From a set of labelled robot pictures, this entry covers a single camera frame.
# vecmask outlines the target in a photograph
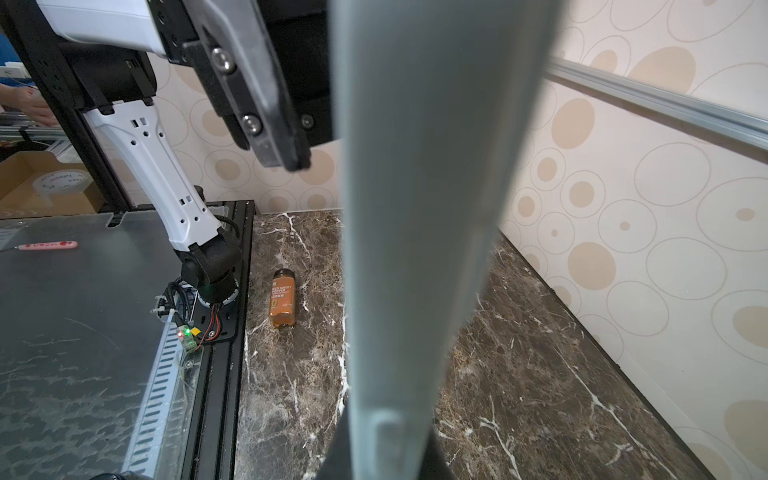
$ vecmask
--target jar lid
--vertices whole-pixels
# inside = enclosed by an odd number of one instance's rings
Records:
[[[296,274],[287,268],[281,268],[280,270],[276,271],[272,278],[277,278],[280,275],[291,275],[293,278],[296,278]]]

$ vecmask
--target person's hand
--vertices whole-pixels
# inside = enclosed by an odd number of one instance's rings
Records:
[[[13,87],[6,104],[9,107],[22,111],[30,120],[43,124],[46,127],[58,125],[45,99],[40,92],[31,87]]]

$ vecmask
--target patterned wallpaper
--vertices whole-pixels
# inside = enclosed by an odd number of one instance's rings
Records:
[[[574,0],[553,55],[768,118],[767,0]],[[501,228],[718,480],[768,479],[768,154],[545,83]]]
[[[553,55],[768,118],[766,0],[573,0]]]
[[[251,151],[234,144],[216,116],[192,68],[149,54],[157,76],[155,104],[168,140],[193,184],[206,200],[254,199],[262,213],[339,206],[337,141],[313,148],[312,167],[295,174],[264,168]],[[150,201],[109,140],[98,139],[135,204]]]
[[[547,82],[501,223],[719,480],[768,479],[761,162],[766,152]]]

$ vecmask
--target grey metal table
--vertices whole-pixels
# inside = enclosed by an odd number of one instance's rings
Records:
[[[80,243],[0,253],[0,478],[179,476],[197,365],[149,313],[179,260],[155,212],[110,219],[0,220],[0,248]]]

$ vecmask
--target cardboard box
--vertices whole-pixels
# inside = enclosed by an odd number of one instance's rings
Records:
[[[22,151],[0,162],[0,218],[95,214],[104,197],[83,164],[62,164],[47,151]]]

